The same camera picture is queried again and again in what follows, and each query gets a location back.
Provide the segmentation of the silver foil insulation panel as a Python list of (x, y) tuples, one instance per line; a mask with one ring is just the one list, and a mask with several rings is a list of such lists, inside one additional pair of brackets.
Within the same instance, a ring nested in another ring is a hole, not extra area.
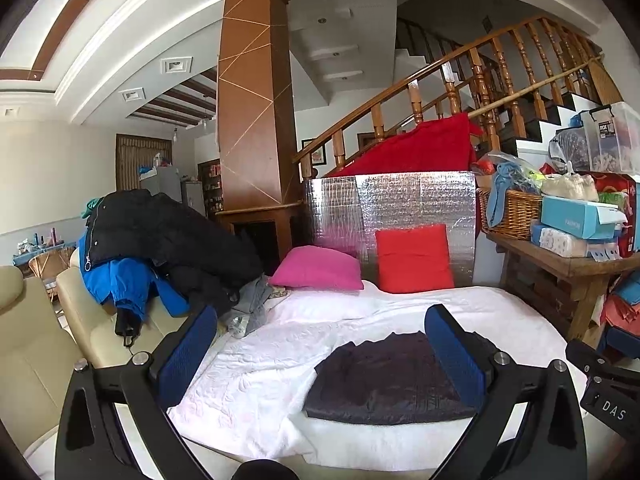
[(360, 174), (304, 184), (312, 242), (360, 261), (362, 277), (378, 282), (375, 233), (443, 224), (454, 284), (473, 281), (475, 178), (466, 171)]

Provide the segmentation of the pink pillow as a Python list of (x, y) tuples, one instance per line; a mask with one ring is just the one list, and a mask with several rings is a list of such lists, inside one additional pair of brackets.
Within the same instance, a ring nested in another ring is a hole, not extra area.
[(318, 247), (294, 247), (269, 279), (272, 286), (341, 290), (363, 289), (359, 261), (344, 252)]

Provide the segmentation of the white embossed bedspread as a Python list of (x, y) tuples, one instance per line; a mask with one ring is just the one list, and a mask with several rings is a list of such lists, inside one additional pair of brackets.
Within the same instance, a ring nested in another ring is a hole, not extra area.
[(498, 288), (409, 295), (370, 284), (359, 292), (296, 290), (269, 310), (258, 330), (213, 343), (170, 419), (218, 479), (248, 458), (289, 460), (308, 478), (428, 474), (462, 434), (464, 420), (334, 422), (310, 416), (304, 403), (322, 365), (333, 364), (346, 391), (363, 388), (358, 410), (405, 379), (426, 381), (420, 401), (427, 411), (442, 408), (440, 369), (418, 364), (428, 349), (423, 321), (432, 304), (522, 364), (546, 365), (564, 353), (564, 338), (542, 315)]

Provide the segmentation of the white patterned tissue pack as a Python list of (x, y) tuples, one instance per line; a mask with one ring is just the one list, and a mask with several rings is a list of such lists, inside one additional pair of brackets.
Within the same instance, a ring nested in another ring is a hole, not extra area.
[(605, 262), (622, 258), (617, 240), (583, 240), (539, 222), (530, 229), (530, 241), (565, 259), (590, 258)]

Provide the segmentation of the red gift bag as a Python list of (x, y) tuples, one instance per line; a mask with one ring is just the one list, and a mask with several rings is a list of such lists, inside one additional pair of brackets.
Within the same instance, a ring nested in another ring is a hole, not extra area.
[(626, 222), (620, 228), (618, 249), (623, 258), (631, 257), (639, 250), (639, 176), (592, 172), (591, 177), (599, 200), (615, 205), (626, 216)]

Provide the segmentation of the red square cushion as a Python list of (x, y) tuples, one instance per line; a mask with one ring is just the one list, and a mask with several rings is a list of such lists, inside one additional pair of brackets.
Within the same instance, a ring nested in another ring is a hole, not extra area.
[(454, 288), (444, 224), (379, 230), (375, 240), (378, 288), (383, 292), (412, 294)]

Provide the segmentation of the black coat pile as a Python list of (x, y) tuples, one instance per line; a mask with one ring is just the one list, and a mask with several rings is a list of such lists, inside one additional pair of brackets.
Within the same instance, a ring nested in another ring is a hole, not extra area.
[(123, 258), (150, 266), (192, 306), (207, 304), (221, 313), (264, 273), (250, 243), (191, 207), (143, 188), (105, 195), (86, 220), (81, 269)]

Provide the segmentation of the wooden stair railing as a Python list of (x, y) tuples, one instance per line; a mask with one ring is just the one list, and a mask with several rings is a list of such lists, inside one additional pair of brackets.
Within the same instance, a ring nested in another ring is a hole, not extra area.
[(428, 112), (438, 119), (464, 112), (465, 91), (472, 100), (468, 116), (480, 121), (480, 142), (498, 148), (499, 110), (509, 112), (515, 135), (526, 137), (521, 98), (532, 100), (539, 120), (548, 118), (549, 102), (561, 106), (570, 93), (599, 104), (620, 102), (622, 94), (603, 60), (602, 49), (583, 32), (545, 15), (528, 18), (452, 47), (401, 78), (312, 139), (293, 156), (293, 164), (309, 180), (312, 155), (331, 145), (334, 169), (341, 170), (373, 146), (346, 152), (345, 131), (356, 122), (370, 119), (378, 144), (424, 122)]

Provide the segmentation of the black quilted jacket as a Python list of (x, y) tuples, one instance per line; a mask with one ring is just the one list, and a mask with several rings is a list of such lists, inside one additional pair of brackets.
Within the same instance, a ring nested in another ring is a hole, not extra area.
[(470, 418), (435, 358), (427, 336), (392, 333), (349, 342), (320, 362), (303, 404), (309, 418), (395, 426)]

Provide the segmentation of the beige leather sofa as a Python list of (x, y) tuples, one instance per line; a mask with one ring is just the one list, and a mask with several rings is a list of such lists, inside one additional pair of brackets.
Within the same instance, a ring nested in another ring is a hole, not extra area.
[(55, 435), (79, 359), (95, 367), (125, 364), (136, 352), (153, 351), (186, 319), (170, 315), (162, 300), (150, 300), (140, 336), (127, 349), (115, 334), (115, 308), (98, 304), (86, 289), (78, 250), (56, 284), (67, 328), (39, 278), (25, 278), (15, 266), (1, 268), (1, 422), (26, 457)]

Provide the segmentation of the folded blue and coral cloths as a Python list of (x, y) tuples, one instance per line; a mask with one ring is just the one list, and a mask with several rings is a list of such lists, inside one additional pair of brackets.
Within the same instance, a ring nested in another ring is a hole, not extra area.
[(640, 275), (635, 270), (622, 278), (606, 298), (600, 321), (640, 336)]

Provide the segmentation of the grey garment on bed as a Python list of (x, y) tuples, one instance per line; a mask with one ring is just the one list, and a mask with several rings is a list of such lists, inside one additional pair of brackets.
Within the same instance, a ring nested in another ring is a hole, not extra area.
[(221, 318), (227, 332), (236, 339), (244, 338), (262, 327), (267, 313), (288, 296), (285, 287), (272, 286), (265, 275), (244, 285), (236, 305)]

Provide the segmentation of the wooden pillar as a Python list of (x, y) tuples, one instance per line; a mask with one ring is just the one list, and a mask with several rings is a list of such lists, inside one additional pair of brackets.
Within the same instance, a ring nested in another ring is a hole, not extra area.
[(302, 185), (288, 33), (290, 0), (224, 0), (217, 65), (217, 136), (231, 231), (253, 235), (270, 259), (293, 245)]

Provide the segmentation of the wicker basket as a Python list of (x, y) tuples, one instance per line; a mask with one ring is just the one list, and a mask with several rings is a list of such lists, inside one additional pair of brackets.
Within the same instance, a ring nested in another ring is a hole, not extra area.
[(482, 231), (514, 240), (528, 240), (532, 226), (540, 219), (542, 198), (539, 195), (520, 191), (506, 192), (506, 204), (501, 222), (496, 226), (488, 226), (486, 214), (489, 194), (488, 188), (479, 188), (476, 191)]

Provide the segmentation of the teal fashion box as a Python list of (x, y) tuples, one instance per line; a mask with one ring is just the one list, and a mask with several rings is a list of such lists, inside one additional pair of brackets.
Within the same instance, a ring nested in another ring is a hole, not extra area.
[(540, 211), (542, 224), (582, 240), (612, 240), (627, 223), (617, 206), (588, 200), (544, 196)]

